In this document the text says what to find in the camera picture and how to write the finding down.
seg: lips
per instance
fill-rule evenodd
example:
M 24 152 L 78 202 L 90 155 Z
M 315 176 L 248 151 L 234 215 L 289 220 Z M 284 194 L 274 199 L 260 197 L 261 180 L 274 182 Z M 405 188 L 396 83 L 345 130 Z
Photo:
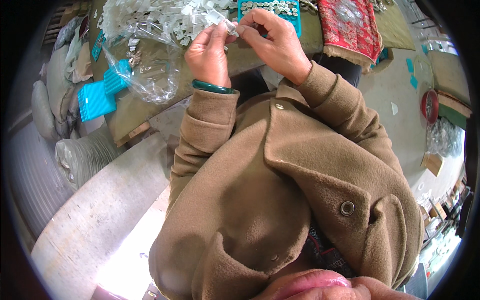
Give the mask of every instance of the lips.
M 285 300 L 311 288 L 341 286 L 351 288 L 352 284 L 339 273 L 329 270 L 307 272 L 284 284 L 271 300 Z

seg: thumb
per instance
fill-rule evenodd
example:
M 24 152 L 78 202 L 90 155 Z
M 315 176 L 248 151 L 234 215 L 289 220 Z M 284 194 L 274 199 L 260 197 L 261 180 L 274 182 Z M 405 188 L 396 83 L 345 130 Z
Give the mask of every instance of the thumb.
M 225 46 L 225 39 L 227 39 L 227 25 L 225 22 L 218 23 L 215 30 L 212 32 L 210 36 L 210 42 L 208 43 L 209 48 L 213 49 L 222 49 Z
M 258 30 L 246 25 L 240 25 L 237 27 L 237 32 L 245 42 L 247 42 L 253 50 L 258 51 L 265 48 L 266 45 L 270 45 L 272 41 L 264 38 L 260 35 Z

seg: fingernail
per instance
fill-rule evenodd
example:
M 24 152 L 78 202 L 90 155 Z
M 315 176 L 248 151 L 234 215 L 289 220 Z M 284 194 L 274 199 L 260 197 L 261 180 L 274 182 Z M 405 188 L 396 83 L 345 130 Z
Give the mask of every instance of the fingernail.
M 218 23 L 218 29 L 227 30 L 227 24 L 225 24 L 225 22 L 223 22 L 223 21 Z
M 239 35 L 241 35 L 244 31 L 245 31 L 244 25 L 237 26 L 237 32 L 239 33 Z

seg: wrist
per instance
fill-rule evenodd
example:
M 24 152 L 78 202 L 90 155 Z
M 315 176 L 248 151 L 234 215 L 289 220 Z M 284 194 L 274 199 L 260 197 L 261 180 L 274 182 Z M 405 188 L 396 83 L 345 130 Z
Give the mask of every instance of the wrist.
M 310 71 L 312 70 L 312 63 L 305 57 L 305 60 L 302 63 L 297 64 L 295 72 L 292 74 L 292 78 L 289 78 L 295 85 L 301 85 L 307 80 Z

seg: blue plastic tray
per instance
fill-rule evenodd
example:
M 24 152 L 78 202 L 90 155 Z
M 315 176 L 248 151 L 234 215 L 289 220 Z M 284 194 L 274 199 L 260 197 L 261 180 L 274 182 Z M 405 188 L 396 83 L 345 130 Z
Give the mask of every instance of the blue plastic tray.
M 295 32 L 297 33 L 297 36 L 300 37 L 301 36 L 301 22 L 300 22 L 300 6 L 299 6 L 299 2 L 298 1 L 278 1 L 278 0 L 275 0 L 275 1 L 265 1 L 265 2 L 260 2 L 260 1 L 251 1 L 251 0 L 238 0 L 237 2 L 237 5 L 238 5 L 238 22 L 240 22 L 240 19 L 244 16 L 242 14 L 242 10 L 241 10 L 241 7 L 242 7 L 242 3 L 249 3 L 251 2 L 252 4 L 252 7 L 246 7 L 246 10 L 247 11 L 248 9 L 253 9 L 253 7 L 255 7 L 255 3 L 257 3 L 259 5 L 259 3 L 262 4 L 262 6 L 257 6 L 257 9 L 263 9 L 263 7 L 265 7 L 263 4 L 264 3 L 267 3 L 269 4 L 267 7 L 270 6 L 270 4 L 274 4 L 273 7 L 278 7 L 278 3 L 282 2 L 282 4 L 288 4 L 288 9 L 290 10 L 290 12 L 292 12 L 291 8 L 295 8 L 297 10 L 297 14 L 298 16 L 294 16 L 294 15 L 288 15 L 288 12 L 280 12 L 280 14 L 277 14 L 280 18 L 282 19 L 285 19 L 287 21 L 289 21 L 290 23 L 293 24 L 293 27 L 295 27 Z
M 114 95 L 128 86 L 128 83 L 117 74 L 115 69 L 125 75 L 130 75 L 132 73 L 128 60 L 119 60 L 115 68 L 110 67 L 105 73 L 103 73 L 105 94 L 107 95 Z
M 102 51 L 102 45 L 105 42 L 106 38 L 105 35 L 103 34 L 103 29 L 100 30 L 98 33 L 98 36 L 96 37 L 95 44 L 92 47 L 92 56 L 95 61 L 98 60 L 98 57 L 100 56 L 100 51 Z
M 78 91 L 78 104 L 82 122 L 93 120 L 117 109 L 115 97 L 105 94 L 103 80 L 85 84 Z

